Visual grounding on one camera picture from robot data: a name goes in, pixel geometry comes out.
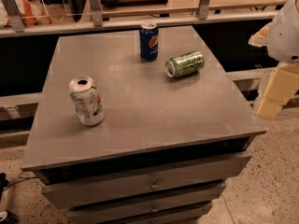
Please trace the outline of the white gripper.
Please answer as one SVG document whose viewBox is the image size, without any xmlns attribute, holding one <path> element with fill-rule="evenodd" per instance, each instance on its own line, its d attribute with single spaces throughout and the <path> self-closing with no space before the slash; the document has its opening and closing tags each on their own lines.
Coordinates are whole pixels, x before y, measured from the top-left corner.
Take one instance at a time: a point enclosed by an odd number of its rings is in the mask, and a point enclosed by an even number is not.
<svg viewBox="0 0 299 224">
<path fill-rule="evenodd" d="M 249 39 L 253 47 L 266 47 L 268 55 L 279 61 L 262 91 L 256 115 L 274 119 L 299 91 L 299 0 L 288 0 L 270 23 Z"/>
</svg>

